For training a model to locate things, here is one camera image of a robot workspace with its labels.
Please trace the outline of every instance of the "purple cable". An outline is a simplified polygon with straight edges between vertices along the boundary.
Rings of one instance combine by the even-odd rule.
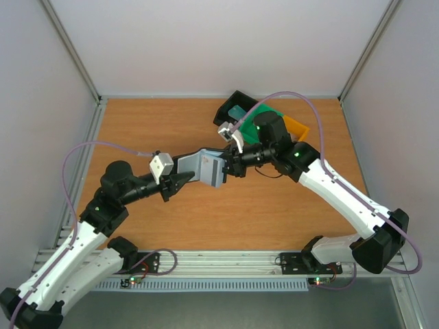
[[[353,284],[355,283],[355,281],[357,281],[357,264],[353,263],[354,265],[354,273],[352,275],[352,280],[346,285],[346,286],[342,286],[342,287],[328,287],[328,286],[322,286],[321,284],[317,285],[317,284],[310,284],[311,287],[315,287],[315,288],[321,288],[324,290],[332,290],[332,291],[341,291],[341,290],[345,290],[348,288],[351,288],[353,286]]]
[[[55,261],[52,262],[52,264],[50,264],[50,266],[48,266],[48,268],[43,272],[43,274],[41,274],[41,276],[37,279],[37,281],[35,281],[35,283],[32,285],[32,290],[29,290],[21,299],[21,301],[17,304],[12,316],[11,316],[11,320],[9,323],[9,329],[14,329],[15,326],[15,320],[17,315],[19,314],[21,308],[23,307],[24,303],[26,303],[26,300],[29,298],[29,296],[32,294],[33,290],[36,289],[40,283],[47,277],[47,275],[50,273],[50,271],[61,261],[61,259],[67,254],[67,252],[70,250],[70,247],[75,243],[76,240],[76,236],[78,235],[78,219],[76,216],[76,211],[75,208],[73,207],[73,204],[70,200],[69,197],[69,192],[67,191],[67,184],[64,178],[64,172],[65,172],[65,167],[66,167],[66,163],[67,160],[69,159],[70,155],[77,149],[87,146],[87,145],[105,145],[105,146],[111,146],[114,147],[116,149],[121,149],[122,151],[125,151],[127,153],[131,153],[134,154],[136,156],[153,156],[152,153],[143,153],[143,152],[138,152],[138,151],[133,151],[131,149],[127,149],[126,147],[123,147],[121,145],[118,144],[113,144],[113,143],[109,143],[109,142],[101,142],[101,141],[90,141],[90,142],[83,142],[80,143],[78,145],[76,145],[75,147],[73,147],[72,149],[70,149],[69,153],[67,153],[67,155],[65,156],[64,160],[62,161],[62,173],[61,173],[61,180],[62,180],[62,190],[64,192],[64,196],[66,198],[67,201],[67,205],[69,207],[69,210],[71,212],[71,214],[73,215],[73,225],[72,225],[72,237],[70,239],[69,242],[69,247],[64,249],[61,254],[55,259]]]
[[[249,109],[249,111],[247,112],[246,115],[244,115],[237,123],[236,125],[234,125],[231,129],[231,132],[236,131],[241,124],[248,118],[248,116],[255,111],[262,103],[264,103],[265,101],[274,98],[274,97],[278,97],[281,95],[290,95],[290,96],[295,96],[298,97],[300,99],[303,99],[308,105],[309,107],[313,110],[314,112],[314,116],[316,117],[317,120],[317,124],[318,124],[318,132],[319,132],[319,139],[320,139],[320,164],[322,165],[322,168],[324,170],[324,172],[334,181],[336,181],[346,192],[348,192],[350,195],[352,195],[357,201],[359,201],[363,206],[365,206],[367,209],[369,209],[371,212],[375,212],[375,209],[373,208],[373,206],[371,206],[368,202],[364,201],[360,196],[358,196],[354,191],[352,191],[347,185],[345,185],[343,182],[339,181],[327,168],[326,163],[325,163],[325,159],[324,159],[324,134],[323,134],[323,124],[322,124],[322,120],[320,119],[320,115],[318,114],[317,108],[314,106],[314,104],[312,104],[311,100],[308,99],[307,97],[299,94],[299,93],[295,93],[293,91],[280,91],[278,93],[274,93],[271,95],[268,95],[266,98],[262,99],[261,101],[258,101],[251,109]],[[377,213],[377,216],[382,219],[383,221],[385,221],[387,224],[389,224],[390,226],[392,226],[392,228],[394,228],[405,240],[408,241],[408,243],[413,247],[415,253],[416,253],[416,257],[418,258],[418,264],[414,269],[411,269],[409,271],[404,271],[402,269],[396,269],[394,267],[391,266],[386,266],[386,269],[390,269],[394,272],[397,272],[399,274],[415,274],[418,273],[420,271],[420,269],[423,266],[423,257],[422,254],[418,248],[418,246],[415,244],[415,242],[412,240],[412,238],[410,238],[407,233],[405,233],[404,231],[402,231],[402,229],[400,229],[397,224],[395,224],[394,222],[392,222],[389,218],[387,218],[385,215],[381,214],[380,212]]]
[[[149,276],[165,276],[165,275],[171,273],[173,270],[176,269],[176,267],[177,267],[177,265],[178,265],[177,254],[176,254],[174,251],[172,251],[172,250],[170,250],[170,249],[167,249],[167,248],[156,249],[156,250],[150,252],[149,254],[147,254],[147,255],[145,255],[144,257],[142,257],[142,259],[139,260],[136,264],[134,264],[133,266],[131,266],[131,269],[134,269],[134,268],[138,267],[142,262],[145,261],[146,258],[148,258],[148,257],[150,257],[150,256],[152,256],[152,255],[154,255],[154,254],[157,253],[157,252],[169,252],[169,253],[172,255],[172,257],[174,257],[174,264],[173,264],[172,267],[171,267],[170,269],[168,269],[167,271],[160,272],[160,273],[148,273]],[[119,272],[117,272],[116,274],[124,274],[124,273],[126,273],[126,272],[128,272],[128,271],[127,271],[127,270],[123,270],[123,271],[119,271]]]

